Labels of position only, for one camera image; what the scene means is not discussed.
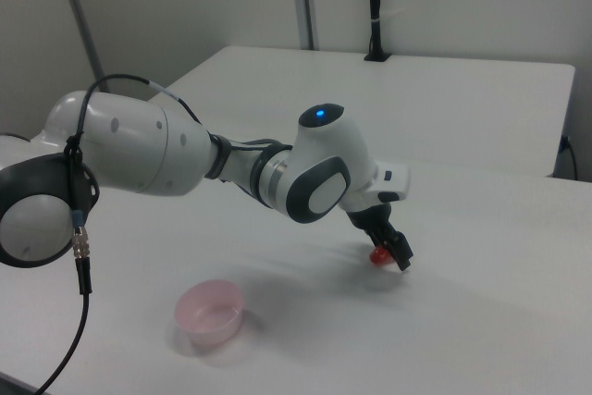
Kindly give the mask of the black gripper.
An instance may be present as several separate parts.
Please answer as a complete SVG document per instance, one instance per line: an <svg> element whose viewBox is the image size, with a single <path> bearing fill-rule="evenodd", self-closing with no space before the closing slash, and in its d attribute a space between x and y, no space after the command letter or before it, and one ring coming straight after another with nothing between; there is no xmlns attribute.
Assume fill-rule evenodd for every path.
<svg viewBox="0 0 592 395"><path fill-rule="evenodd" d="M385 248L400 271L411 265L413 251L405 235L389 222L391 204L378 204L358 212L347 212L352 224L370 237L376 248Z"/></svg>

